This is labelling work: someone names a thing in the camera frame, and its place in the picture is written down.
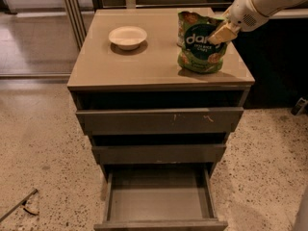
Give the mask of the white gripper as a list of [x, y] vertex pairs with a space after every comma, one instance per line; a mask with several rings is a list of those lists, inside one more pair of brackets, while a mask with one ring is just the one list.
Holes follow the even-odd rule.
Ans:
[[208, 37], [214, 45], [235, 39], [240, 31], [254, 31], [269, 21], [267, 16], [258, 12], [253, 0], [234, 0], [223, 16], [227, 23], [217, 27]]

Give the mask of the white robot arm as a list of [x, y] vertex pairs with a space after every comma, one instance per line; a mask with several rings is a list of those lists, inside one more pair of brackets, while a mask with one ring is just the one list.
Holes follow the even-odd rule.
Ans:
[[234, 0], [223, 13], [223, 21], [208, 37], [212, 44], [235, 39], [239, 32], [251, 32], [267, 23], [283, 9], [300, 5], [306, 0]]

